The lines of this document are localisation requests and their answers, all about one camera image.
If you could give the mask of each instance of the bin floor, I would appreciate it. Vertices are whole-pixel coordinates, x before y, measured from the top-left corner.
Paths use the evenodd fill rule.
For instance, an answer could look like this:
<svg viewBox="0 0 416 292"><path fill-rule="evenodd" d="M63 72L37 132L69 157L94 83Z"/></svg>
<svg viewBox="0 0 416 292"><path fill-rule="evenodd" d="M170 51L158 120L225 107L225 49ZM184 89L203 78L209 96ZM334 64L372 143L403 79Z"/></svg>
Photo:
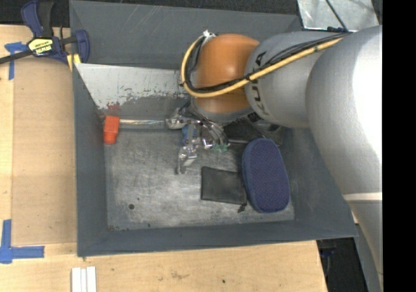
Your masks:
<svg viewBox="0 0 416 292"><path fill-rule="evenodd" d="M238 205L200 199L201 168L238 171L245 145L225 153L198 150L185 174L177 175L180 130L123 129L116 144L105 147L107 222L111 230L174 226L206 226L292 220L292 202L278 213L258 213L250 204Z"/></svg>

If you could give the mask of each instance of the dirt stain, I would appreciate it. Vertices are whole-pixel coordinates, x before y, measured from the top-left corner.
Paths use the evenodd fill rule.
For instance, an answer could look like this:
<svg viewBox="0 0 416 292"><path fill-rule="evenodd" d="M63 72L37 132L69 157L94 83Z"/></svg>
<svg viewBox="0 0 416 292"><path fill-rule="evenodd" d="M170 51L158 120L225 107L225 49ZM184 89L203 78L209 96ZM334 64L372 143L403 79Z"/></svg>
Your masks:
<svg viewBox="0 0 416 292"><path fill-rule="evenodd" d="M178 280L182 280L190 276L190 274L178 274L176 271L172 271L170 274L172 275L172 278L176 278Z"/></svg>

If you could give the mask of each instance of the black wallet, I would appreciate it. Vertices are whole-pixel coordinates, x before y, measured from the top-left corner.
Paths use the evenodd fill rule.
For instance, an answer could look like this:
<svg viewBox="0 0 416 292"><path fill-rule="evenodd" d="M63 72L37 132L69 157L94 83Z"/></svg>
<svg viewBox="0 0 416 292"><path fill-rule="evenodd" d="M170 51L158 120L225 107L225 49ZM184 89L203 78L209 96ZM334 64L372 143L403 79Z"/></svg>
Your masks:
<svg viewBox="0 0 416 292"><path fill-rule="evenodd" d="M247 204L242 176L237 172L204 166L201 170L201 199L229 204Z"/></svg>

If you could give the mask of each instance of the wooden table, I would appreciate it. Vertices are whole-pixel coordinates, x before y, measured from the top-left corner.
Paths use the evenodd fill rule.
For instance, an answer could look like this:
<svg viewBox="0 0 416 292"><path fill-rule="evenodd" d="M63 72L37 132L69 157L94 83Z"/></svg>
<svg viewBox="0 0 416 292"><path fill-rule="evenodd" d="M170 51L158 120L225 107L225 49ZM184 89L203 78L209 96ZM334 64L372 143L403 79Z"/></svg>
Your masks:
<svg viewBox="0 0 416 292"><path fill-rule="evenodd" d="M6 43L30 30L0 25ZM78 258L70 70L26 57L0 65L0 223L12 245L45 245L45 258L0 264L0 291L70 291L73 267L95 266L97 291L327 291L315 241Z"/></svg>

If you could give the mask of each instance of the orange object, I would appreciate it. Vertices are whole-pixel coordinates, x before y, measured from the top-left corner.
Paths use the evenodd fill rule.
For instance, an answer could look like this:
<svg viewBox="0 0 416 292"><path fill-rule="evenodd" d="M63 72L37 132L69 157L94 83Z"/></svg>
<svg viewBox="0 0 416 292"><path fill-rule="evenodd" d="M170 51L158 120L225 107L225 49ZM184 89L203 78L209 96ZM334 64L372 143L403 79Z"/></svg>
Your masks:
<svg viewBox="0 0 416 292"><path fill-rule="evenodd" d="M209 40L198 57L195 87L207 87L244 76L246 63L259 42L240 34L221 34ZM249 107L244 88L213 98L196 98L210 113L232 113Z"/></svg>
<svg viewBox="0 0 416 292"><path fill-rule="evenodd" d="M116 142L119 126L120 126L119 116L107 115L105 117L104 136L103 136L103 140L105 144L114 144Z"/></svg>

